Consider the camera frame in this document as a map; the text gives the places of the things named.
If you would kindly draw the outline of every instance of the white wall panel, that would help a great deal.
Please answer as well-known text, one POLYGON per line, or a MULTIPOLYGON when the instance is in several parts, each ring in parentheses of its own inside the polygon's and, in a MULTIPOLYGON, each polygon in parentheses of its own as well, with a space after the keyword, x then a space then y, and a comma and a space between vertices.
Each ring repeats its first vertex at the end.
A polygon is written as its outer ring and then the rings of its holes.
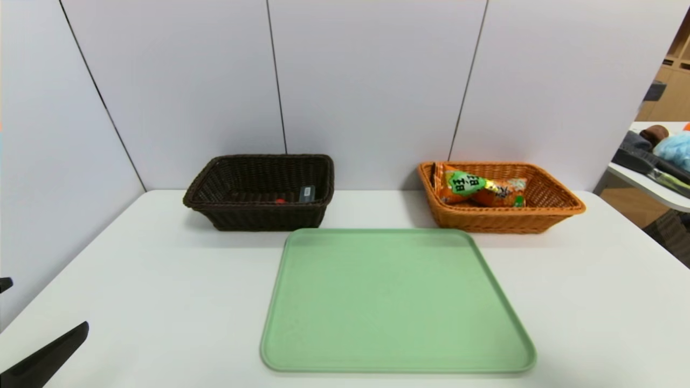
POLYGON ((2 28, 3 329, 144 190, 59 2, 4 1, 2 28))
POLYGON ((451 159, 604 172, 690 1, 490 0, 451 159))
POLYGON ((264 0, 63 0, 148 189, 212 157, 284 153, 264 0))
POLYGON ((327 153, 335 185, 418 186, 446 159, 484 0, 269 0, 289 153, 327 153))

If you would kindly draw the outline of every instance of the orange wicker basket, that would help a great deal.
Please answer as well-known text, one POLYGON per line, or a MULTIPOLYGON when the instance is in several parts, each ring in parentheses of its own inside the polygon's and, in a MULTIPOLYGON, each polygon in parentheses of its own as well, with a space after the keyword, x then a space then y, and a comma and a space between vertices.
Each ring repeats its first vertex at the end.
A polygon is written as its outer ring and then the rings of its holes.
POLYGON ((563 184, 540 167, 519 162, 444 162, 487 179, 527 178, 524 208, 487 208, 471 200, 447 205, 436 196, 434 162, 417 169, 436 224, 442 228, 479 233, 542 233, 558 222, 585 211, 585 206, 563 184))

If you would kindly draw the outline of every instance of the orange snack bag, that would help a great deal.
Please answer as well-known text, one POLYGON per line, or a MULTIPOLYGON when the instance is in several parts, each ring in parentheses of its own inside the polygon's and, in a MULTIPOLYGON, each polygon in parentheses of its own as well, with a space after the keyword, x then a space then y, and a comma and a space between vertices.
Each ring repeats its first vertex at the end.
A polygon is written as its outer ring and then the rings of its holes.
POLYGON ((524 207, 526 178, 486 180, 486 186, 472 196, 475 202, 489 207, 524 207))
POLYGON ((436 195, 441 202, 457 204, 481 190, 486 184, 486 180, 445 163, 435 163, 433 183, 436 195))

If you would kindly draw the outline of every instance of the white table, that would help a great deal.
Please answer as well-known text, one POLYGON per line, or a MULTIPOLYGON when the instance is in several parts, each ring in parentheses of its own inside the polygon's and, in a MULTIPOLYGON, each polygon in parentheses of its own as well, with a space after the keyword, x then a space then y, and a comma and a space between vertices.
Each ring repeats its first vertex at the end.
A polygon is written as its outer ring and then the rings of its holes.
MULTIPOLYGON (((48 387, 684 387, 690 271, 599 197, 541 235, 473 237, 538 351, 522 375, 281 374, 259 341, 287 233, 139 198, 0 334, 0 371, 87 320, 48 387)), ((337 191, 325 228, 433 227, 422 192, 337 191)))
MULTIPOLYGON (((659 124, 665 126, 671 135, 682 132, 686 122, 633 122, 630 130, 639 133, 652 125, 659 124)), ((669 208, 685 213, 690 213, 690 198, 683 197, 675 191, 669 190, 664 186, 654 182, 645 175, 632 171, 616 163, 609 163, 607 172, 624 180, 627 184, 636 187, 655 200, 661 202, 669 208)))

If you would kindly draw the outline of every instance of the wicker basket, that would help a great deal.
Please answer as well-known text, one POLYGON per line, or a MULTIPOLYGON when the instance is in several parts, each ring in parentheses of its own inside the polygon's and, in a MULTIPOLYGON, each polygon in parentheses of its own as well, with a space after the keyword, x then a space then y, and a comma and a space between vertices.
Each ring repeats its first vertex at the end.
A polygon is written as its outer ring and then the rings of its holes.
POLYGON ((317 228, 333 197, 333 173, 327 155, 221 156, 194 179, 182 202, 219 231, 317 228), (310 185, 314 201, 298 202, 302 187, 310 185))
POLYGON ((585 206, 574 194, 541 168, 517 162, 444 162, 462 171, 488 179, 528 179, 524 208, 487 208, 471 200, 447 205, 435 194, 434 163, 417 169, 426 189, 426 199, 436 224, 442 228, 479 233, 541 233, 553 225, 583 213, 585 206))

